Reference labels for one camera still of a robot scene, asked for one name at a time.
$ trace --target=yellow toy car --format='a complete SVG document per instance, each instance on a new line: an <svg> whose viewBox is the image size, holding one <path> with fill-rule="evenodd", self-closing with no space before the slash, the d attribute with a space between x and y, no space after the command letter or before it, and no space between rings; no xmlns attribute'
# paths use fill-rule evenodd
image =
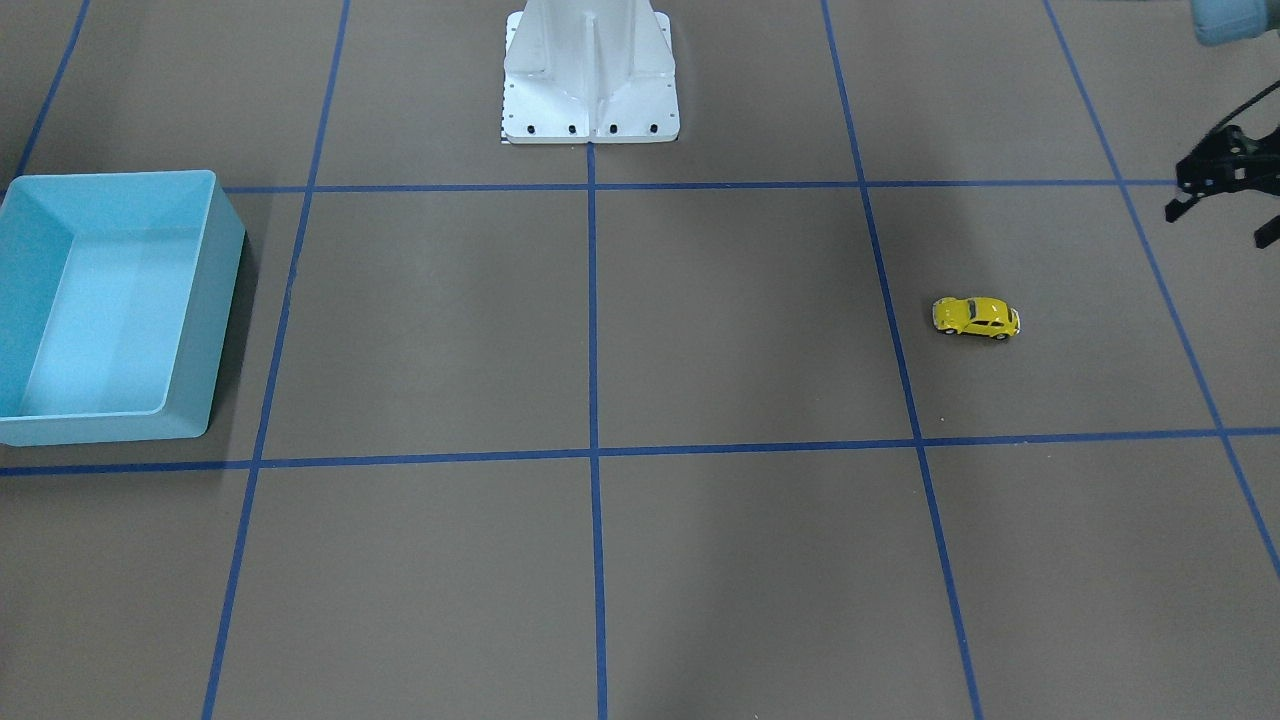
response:
<svg viewBox="0 0 1280 720"><path fill-rule="evenodd" d="M943 297L933 304L933 327L946 334L1009 340L1023 329L1018 310L995 297Z"/></svg>

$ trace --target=car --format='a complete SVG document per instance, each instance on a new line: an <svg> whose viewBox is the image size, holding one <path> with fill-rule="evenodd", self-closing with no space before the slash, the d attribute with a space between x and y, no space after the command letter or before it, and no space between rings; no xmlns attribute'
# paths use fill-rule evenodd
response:
<svg viewBox="0 0 1280 720"><path fill-rule="evenodd" d="M943 297L933 304L933 327L945 334L979 334L1009 340L1021 332L1023 319L995 297Z"/></svg>

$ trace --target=light blue plastic container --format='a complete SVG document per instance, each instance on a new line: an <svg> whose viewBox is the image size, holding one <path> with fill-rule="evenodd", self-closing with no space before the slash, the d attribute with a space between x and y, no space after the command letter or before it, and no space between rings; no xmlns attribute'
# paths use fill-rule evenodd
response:
<svg viewBox="0 0 1280 720"><path fill-rule="evenodd" d="M209 170L13 181L0 442L204 434L243 240Z"/></svg>

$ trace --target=blue bin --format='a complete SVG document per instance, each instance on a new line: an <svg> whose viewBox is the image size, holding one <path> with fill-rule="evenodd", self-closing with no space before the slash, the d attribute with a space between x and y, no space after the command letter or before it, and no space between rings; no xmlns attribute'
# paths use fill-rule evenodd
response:
<svg viewBox="0 0 1280 720"><path fill-rule="evenodd" d="M13 181L0 442L204 434L243 240L209 170Z"/></svg>

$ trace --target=car roof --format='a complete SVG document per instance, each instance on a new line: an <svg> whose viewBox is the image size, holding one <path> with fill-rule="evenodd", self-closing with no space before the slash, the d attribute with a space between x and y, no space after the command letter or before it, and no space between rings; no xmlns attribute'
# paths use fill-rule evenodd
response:
<svg viewBox="0 0 1280 720"><path fill-rule="evenodd" d="M1007 320L1009 319L1009 305L1004 300L997 300L995 297L970 297L977 314L975 320Z"/></svg>

